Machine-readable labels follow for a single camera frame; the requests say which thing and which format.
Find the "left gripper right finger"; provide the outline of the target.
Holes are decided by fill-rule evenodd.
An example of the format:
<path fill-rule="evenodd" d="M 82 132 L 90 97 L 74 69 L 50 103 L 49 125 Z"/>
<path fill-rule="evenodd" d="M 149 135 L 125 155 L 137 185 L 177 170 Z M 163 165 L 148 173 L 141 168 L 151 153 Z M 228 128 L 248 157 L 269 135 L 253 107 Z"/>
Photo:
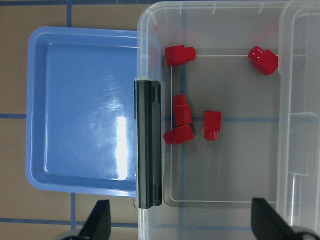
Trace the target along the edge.
<path fill-rule="evenodd" d="M 256 240 L 294 240 L 295 232 L 264 199 L 251 201 L 251 231 Z"/>

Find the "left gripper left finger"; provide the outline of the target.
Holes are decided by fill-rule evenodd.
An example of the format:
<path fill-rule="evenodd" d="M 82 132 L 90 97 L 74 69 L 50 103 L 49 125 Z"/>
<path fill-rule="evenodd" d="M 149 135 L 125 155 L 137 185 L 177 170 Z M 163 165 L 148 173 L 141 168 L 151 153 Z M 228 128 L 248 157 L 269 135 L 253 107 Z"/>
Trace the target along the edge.
<path fill-rule="evenodd" d="M 78 234 L 80 240 L 108 240 L 111 235 L 109 200 L 98 200 Z"/>

